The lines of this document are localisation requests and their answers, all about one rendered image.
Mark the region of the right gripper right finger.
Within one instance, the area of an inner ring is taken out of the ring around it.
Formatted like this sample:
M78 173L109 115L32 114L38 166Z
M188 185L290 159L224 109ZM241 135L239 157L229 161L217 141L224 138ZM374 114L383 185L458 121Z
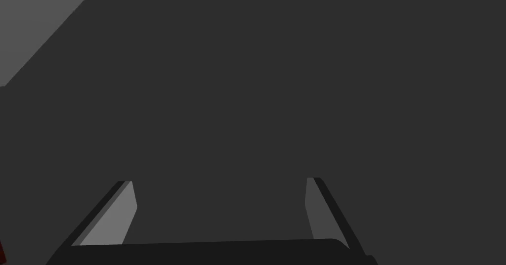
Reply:
M307 179L304 205L314 239L335 239L353 253L364 255L355 232L322 178Z

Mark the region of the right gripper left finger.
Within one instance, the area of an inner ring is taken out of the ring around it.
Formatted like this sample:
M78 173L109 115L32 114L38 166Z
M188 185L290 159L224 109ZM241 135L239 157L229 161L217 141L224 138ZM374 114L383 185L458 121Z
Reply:
M70 245L122 244L136 211L132 181L118 181L72 232Z

